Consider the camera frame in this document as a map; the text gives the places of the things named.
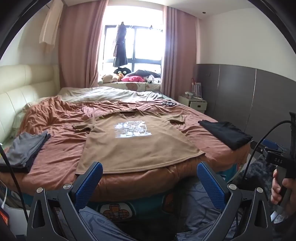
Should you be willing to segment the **person right hand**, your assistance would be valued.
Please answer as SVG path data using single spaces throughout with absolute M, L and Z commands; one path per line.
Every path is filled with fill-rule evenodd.
M 291 210 L 294 210 L 295 209 L 295 180 L 290 178 L 284 178 L 281 186 L 278 183 L 277 177 L 278 177 L 278 171 L 275 169 L 273 172 L 273 182 L 272 182 L 272 188 L 271 188 L 271 202 L 273 204 L 278 204 L 282 200 L 280 191 L 282 187 L 285 187 L 292 191 L 290 195 L 290 201 L 287 204 L 287 207 L 289 207 Z

